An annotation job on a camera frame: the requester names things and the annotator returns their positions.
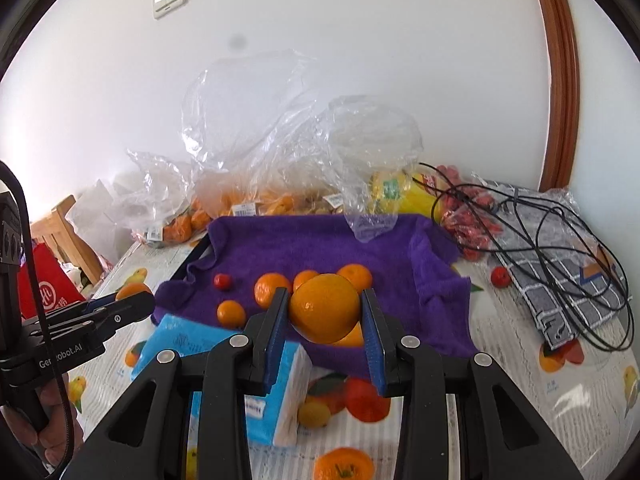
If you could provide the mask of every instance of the red bag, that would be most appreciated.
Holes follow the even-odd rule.
[[[36,264],[36,276],[40,284],[44,310],[53,310],[75,301],[84,301],[84,297],[66,276],[46,244],[37,244],[33,248],[33,259]],[[18,271],[18,300],[23,317],[29,319],[37,315],[26,264],[23,264]]]

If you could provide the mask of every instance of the metal screw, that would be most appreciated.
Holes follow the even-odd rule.
[[[420,340],[415,335],[406,335],[404,336],[400,342],[402,346],[407,348],[418,348],[420,346]]]
[[[158,359],[158,362],[160,364],[164,365],[173,361],[174,357],[175,357],[175,352],[173,350],[162,350],[160,353],[158,353],[158,355],[156,356],[156,359]]]
[[[478,366],[491,366],[491,363],[494,362],[489,354],[485,354],[483,352],[474,355],[474,361]]]
[[[244,334],[236,334],[234,336],[231,336],[231,339],[229,340],[229,344],[234,348],[240,348],[242,346],[245,346],[247,345],[248,342],[249,342],[249,338]]]

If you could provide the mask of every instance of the purple towel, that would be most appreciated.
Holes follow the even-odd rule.
[[[419,215],[400,215],[386,234],[363,244],[353,237],[343,216],[223,217],[209,225],[214,253],[188,266],[183,281],[164,282],[156,292],[155,318],[171,312],[218,326],[216,309],[223,300],[239,301],[251,316],[261,312],[254,283],[266,272],[279,272],[292,282],[304,269],[336,272],[359,263],[373,274],[382,310],[400,319],[407,333],[443,354],[470,357],[476,348],[469,337],[470,280],[450,264],[458,250],[446,232]],[[232,276],[228,292],[213,287],[215,274]],[[289,326],[287,339],[300,341],[316,366],[368,377],[363,348],[317,345]]]

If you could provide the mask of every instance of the wooden chair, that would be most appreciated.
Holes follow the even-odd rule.
[[[66,212],[75,203],[76,199],[69,195],[55,206],[50,214],[33,222],[31,237],[46,243],[60,262],[70,262],[84,270],[89,281],[95,285],[102,275],[100,260],[65,219]]]

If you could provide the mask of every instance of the black wire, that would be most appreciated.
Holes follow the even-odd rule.
[[[438,168],[431,166],[430,164],[425,164],[423,162],[421,162],[420,165],[436,171],[449,186],[449,189],[438,189],[437,187],[430,186],[430,184],[421,182],[416,178],[413,179],[416,184],[420,185],[423,188],[426,188],[427,190],[433,191],[436,195],[436,200],[434,200],[433,205],[431,206],[431,219],[435,221],[435,211],[440,200],[442,200],[445,196],[451,196],[459,202],[462,202],[463,204],[468,206],[468,210],[474,216],[478,226],[481,226],[481,228],[484,230],[484,234],[489,238],[489,240],[491,240],[491,243],[495,247],[495,249],[482,249],[478,248],[477,246],[470,246],[467,244],[463,244],[458,240],[455,240],[459,248],[463,250],[467,249],[471,251],[477,251],[478,253],[500,254],[500,256],[505,261],[509,262],[511,266],[516,267],[524,276],[527,276],[530,280],[533,280],[536,283],[544,285],[555,298],[556,302],[564,313],[565,319],[571,325],[575,333],[582,336],[587,342],[589,342],[597,349],[605,352],[616,352],[624,351],[631,347],[635,337],[635,320],[631,311],[631,305],[628,300],[629,288],[625,270],[622,267],[622,264],[620,264],[620,261],[616,258],[615,254],[593,233],[586,222],[582,220],[574,211],[572,211],[571,208],[568,208],[561,202],[546,197],[519,196],[518,190],[516,190],[514,194],[508,194],[495,189],[494,187],[483,186],[481,184],[453,184],[449,177]],[[518,225],[520,226],[522,231],[501,218],[501,216],[499,216],[494,210],[477,204],[474,201],[473,197],[469,196],[469,194],[465,192],[465,189],[481,189],[503,197],[504,199],[497,203],[497,210],[500,211],[500,209],[512,205],[513,214],[516,217]],[[522,221],[522,218],[520,217],[520,214],[518,212],[518,206],[521,205],[535,208],[544,213],[542,219],[540,220],[540,223],[538,224],[534,238],[532,238],[527,231],[524,222]],[[481,213],[483,215],[490,216],[493,220],[500,222],[503,227],[511,230],[517,238],[520,238],[523,243],[523,247],[503,247],[491,233],[489,228],[485,225],[485,222],[482,220]],[[565,226],[571,229],[575,237],[580,240],[580,243],[587,249],[586,251],[577,249],[575,247],[550,245],[542,246],[540,244],[540,233],[543,231],[545,221],[547,221],[548,218],[552,218],[553,216],[559,218]],[[606,266],[604,266],[603,262],[600,261],[600,258],[593,253],[590,245],[584,240],[583,236],[580,234],[580,232],[578,232],[578,229],[576,227],[586,232],[596,241],[596,244],[603,249],[602,257],[605,260],[604,263],[606,264]],[[587,290],[585,290],[585,288],[575,283],[573,277],[567,275],[564,270],[558,267],[556,263],[553,262],[551,258],[545,253],[545,251],[559,250],[588,256],[596,261],[600,266],[600,269],[602,270],[606,284],[603,290],[596,294],[589,293]],[[529,272],[526,267],[521,266],[511,257],[511,253],[523,253],[527,251],[533,251],[537,256],[544,274],[543,277]],[[608,254],[610,254],[616,264],[616,267],[622,274],[622,282],[624,283],[624,287],[621,284],[621,280],[619,279],[619,277],[613,274],[611,271],[612,265],[609,261],[609,257],[607,256]],[[556,278],[552,270],[555,271],[556,276],[559,276],[559,278]],[[571,283],[573,287],[575,287],[575,292],[565,290],[564,288],[562,288],[562,286],[558,285],[558,282],[561,280],[567,280],[569,283]],[[601,299],[603,294],[605,294],[611,287],[615,288],[623,298],[622,304],[619,308],[613,308],[609,303]],[[621,310],[626,310],[628,323],[626,324],[625,335],[622,340],[619,343],[610,343],[601,338],[601,336],[599,336],[596,331],[591,328],[587,322],[585,322],[582,314],[576,308],[571,298],[593,301],[594,303],[601,306],[604,310],[609,310],[610,312],[619,312]]]
[[[22,228],[22,240],[24,241],[24,255],[26,258],[27,271],[29,274],[29,281],[31,285],[31,293],[33,295],[33,301],[36,306],[36,313],[38,314],[38,321],[40,322],[40,330],[42,331],[42,339],[44,340],[47,354],[49,355],[49,361],[51,362],[51,368],[53,375],[60,392],[60,398],[62,399],[62,407],[65,413],[65,425],[66,425],[66,443],[65,454],[62,457],[62,461],[58,466],[46,477],[51,480],[58,480],[62,473],[65,471],[66,466],[71,461],[71,457],[74,452],[74,422],[73,415],[71,413],[71,403],[69,402],[66,394],[65,381],[62,378],[60,367],[58,366],[58,360],[56,359],[56,351],[53,347],[51,340],[51,334],[49,332],[49,323],[47,316],[42,306],[42,297],[40,295],[40,287],[38,286],[38,278],[36,276],[36,267],[33,259],[33,248],[31,247],[31,227],[29,225],[29,213],[27,211],[27,203],[24,197],[24,191],[18,179],[13,172],[7,167],[7,165],[0,160],[0,180],[4,182],[7,189],[14,196],[15,203],[18,206],[18,215],[20,217],[20,227]]]

